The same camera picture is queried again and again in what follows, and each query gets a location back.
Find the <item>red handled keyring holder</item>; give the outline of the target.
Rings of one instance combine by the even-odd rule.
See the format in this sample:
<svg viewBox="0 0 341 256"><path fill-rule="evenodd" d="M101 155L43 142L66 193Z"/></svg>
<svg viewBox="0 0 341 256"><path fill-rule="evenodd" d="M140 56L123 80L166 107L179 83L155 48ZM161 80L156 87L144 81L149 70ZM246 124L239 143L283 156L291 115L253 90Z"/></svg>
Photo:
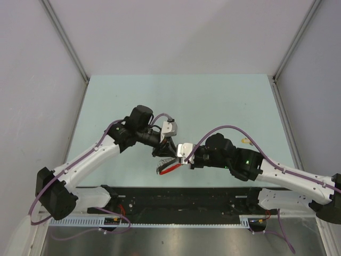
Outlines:
<svg viewBox="0 0 341 256"><path fill-rule="evenodd" d="M174 171L180 166L182 166L182 163L178 158L161 159L158 162L156 173L158 175L164 175L164 174Z"/></svg>

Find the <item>yellow tagged key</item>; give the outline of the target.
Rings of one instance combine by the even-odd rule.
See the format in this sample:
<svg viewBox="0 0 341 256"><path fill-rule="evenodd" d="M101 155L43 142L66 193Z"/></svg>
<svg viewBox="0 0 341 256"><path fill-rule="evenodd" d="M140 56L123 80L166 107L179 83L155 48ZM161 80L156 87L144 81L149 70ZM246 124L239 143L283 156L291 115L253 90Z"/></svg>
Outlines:
<svg viewBox="0 0 341 256"><path fill-rule="evenodd" d="M241 139L241 142L242 142L242 143L245 143L245 144L249 144L249 145L251 145L251 146L254 145L253 142L252 142L250 139L248 139L248 138L243 138L243 139Z"/></svg>

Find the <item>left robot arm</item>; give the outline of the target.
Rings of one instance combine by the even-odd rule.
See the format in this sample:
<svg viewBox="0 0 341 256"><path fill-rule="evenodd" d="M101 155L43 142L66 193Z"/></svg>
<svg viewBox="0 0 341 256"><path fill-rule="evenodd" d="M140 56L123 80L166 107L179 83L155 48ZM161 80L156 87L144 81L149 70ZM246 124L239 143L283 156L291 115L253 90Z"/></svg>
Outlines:
<svg viewBox="0 0 341 256"><path fill-rule="evenodd" d="M90 173L106 160L123 153L127 148L141 143L152 147L153 157L176 157L176 146L172 137L177 134L175 119L163 114L167 120L155 131L159 116L146 106L138 105L129 116L113 121L102 137L75 159L49 170L40 169L36 179L36 198L51 218L67 217L77 205L79 196L75 189Z"/></svg>

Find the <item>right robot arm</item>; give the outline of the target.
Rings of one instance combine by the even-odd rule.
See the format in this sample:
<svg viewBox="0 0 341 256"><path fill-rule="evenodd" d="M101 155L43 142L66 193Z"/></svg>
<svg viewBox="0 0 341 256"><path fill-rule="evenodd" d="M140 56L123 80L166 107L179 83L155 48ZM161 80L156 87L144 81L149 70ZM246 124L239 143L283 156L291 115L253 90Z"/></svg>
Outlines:
<svg viewBox="0 0 341 256"><path fill-rule="evenodd" d="M260 152L237 148L220 133L209 136L203 146L185 143L180 146L179 156L191 169L225 168L239 180L267 182L285 188L284 196L274 199L270 199L264 189L248 198L246 209L252 214L263 209L311 209L319 219L340 224L339 173L330 177L287 167Z"/></svg>

